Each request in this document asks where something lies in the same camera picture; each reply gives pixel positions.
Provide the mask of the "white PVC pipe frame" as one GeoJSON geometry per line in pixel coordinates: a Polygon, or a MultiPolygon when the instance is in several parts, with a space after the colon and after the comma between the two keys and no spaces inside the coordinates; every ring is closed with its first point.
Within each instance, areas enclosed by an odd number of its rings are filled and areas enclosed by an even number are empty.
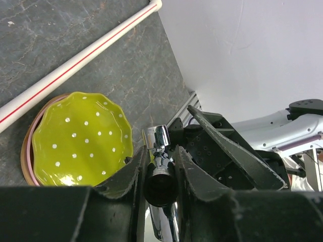
{"type": "Polygon", "coordinates": [[[66,82],[85,65],[91,62],[104,50],[119,40],[132,28],[157,12],[162,7],[162,1],[150,1],[143,9],[126,19],[117,27],[97,39],[64,64],[43,77],[37,83],[26,89],[20,95],[1,107],[1,132],[7,129],[27,111],[43,100],[53,90],[66,82]]]}

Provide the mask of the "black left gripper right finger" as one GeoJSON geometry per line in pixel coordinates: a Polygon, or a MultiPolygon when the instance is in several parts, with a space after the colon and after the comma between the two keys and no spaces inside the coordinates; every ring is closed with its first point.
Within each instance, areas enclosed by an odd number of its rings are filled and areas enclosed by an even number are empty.
{"type": "Polygon", "coordinates": [[[175,156],[180,241],[322,241],[322,193],[234,191],[175,156]]]}

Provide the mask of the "chrome metal faucet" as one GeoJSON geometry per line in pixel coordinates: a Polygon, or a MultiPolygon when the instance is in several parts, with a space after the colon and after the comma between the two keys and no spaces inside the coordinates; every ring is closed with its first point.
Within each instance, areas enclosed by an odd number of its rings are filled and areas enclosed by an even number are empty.
{"type": "Polygon", "coordinates": [[[150,158],[144,196],[149,205],[154,236],[160,241],[179,241],[178,185],[175,165],[167,151],[171,144],[168,129],[165,125],[149,127],[143,130],[143,137],[150,158]]]}

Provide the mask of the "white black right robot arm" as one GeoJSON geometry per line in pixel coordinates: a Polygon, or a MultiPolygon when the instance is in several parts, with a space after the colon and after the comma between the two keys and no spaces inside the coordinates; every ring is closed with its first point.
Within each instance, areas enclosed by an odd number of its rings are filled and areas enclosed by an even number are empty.
{"type": "MultiPolygon", "coordinates": [[[[273,114],[237,123],[206,113],[209,122],[228,139],[258,156],[293,191],[322,191],[322,101],[291,103],[273,114]]],[[[175,118],[168,126],[171,148],[182,146],[211,177],[234,190],[253,185],[235,162],[194,117],[175,118]]]]}

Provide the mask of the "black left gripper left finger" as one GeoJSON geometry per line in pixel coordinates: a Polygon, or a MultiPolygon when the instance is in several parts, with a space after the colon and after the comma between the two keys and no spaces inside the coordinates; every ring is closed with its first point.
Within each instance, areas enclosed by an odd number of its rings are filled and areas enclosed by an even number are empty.
{"type": "Polygon", "coordinates": [[[1,241],[143,241],[149,154],[96,187],[2,187],[1,241]]]}

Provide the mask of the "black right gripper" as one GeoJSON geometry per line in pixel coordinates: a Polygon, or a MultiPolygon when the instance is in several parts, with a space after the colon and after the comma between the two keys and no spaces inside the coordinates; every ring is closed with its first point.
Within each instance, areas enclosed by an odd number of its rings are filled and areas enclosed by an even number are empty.
{"type": "Polygon", "coordinates": [[[187,110],[200,124],[186,127],[176,118],[168,127],[170,150],[182,146],[191,159],[212,178],[233,190],[283,189],[285,181],[260,158],[221,134],[192,105],[187,110]]]}

